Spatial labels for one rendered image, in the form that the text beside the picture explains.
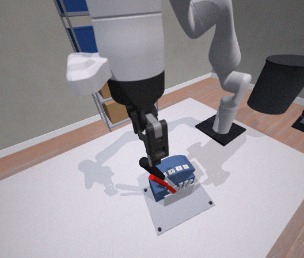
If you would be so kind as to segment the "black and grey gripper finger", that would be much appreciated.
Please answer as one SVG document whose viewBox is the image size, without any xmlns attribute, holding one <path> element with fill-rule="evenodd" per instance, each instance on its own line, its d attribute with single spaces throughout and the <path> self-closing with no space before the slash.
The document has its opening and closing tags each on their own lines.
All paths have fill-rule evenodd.
<svg viewBox="0 0 304 258">
<path fill-rule="evenodd" d="M 159 165 L 161 159 L 169 156 L 168 124 L 166 120 L 158 121 L 158 118 L 155 118 L 151 113 L 146 114 L 146 134 L 142 134 L 136 112 L 130 112 L 130 116 L 135 124 L 139 139 L 145 144 L 149 165 Z"/>
<path fill-rule="evenodd" d="M 132 112 L 132 106 L 126 106 L 126 110 L 127 110 L 129 118 L 131 119 L 130 112 Z M 133 126 L 133 129 L 134 129 L 134 133 L 138 134 L 137 131 L 136 131 L 135 124 L 133 122 L 132 122 L 132 126 Z"/>
</svg>

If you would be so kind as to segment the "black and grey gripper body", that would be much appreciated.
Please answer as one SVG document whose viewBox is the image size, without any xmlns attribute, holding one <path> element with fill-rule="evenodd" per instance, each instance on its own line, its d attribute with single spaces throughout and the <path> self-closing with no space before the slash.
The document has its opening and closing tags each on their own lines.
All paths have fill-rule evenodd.
<svg viewBox="0 0 304 258">
<path fill-rule="evenodd" d="M 147 125 L 146 114 L 157 118 L 154 104 L 165 90 L 165 69 L 162 73 L 138 81 L 115 81 L 109 79 L 108 87 L 113 100 L 121 105 L 132 106 L 141 130 Z"/>
</svg>

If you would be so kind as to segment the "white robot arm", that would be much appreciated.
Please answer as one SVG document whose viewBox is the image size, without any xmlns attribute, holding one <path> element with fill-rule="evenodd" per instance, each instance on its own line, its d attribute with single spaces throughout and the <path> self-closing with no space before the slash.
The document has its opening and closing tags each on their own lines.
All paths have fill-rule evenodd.
<svg viewBox="0 0 304 258">
<path fill-rule="evenodd" d="M 76 96 L 97 93 L 109 79 L 138 81 L 164 71 L 162 0 L 85 1 L 98 52 L 77 52 L 68 56 L 66 79 Z M 222 89 L 235 95 L 221 98 L 212 129 L 227 134 L 252 79 L 250 74 L 234 71 L 241 53 L 232 2 L 169 1 L 182 29 L 191 39 L 197 39 L 216 24 L 208 58 Z"/>
</svg>

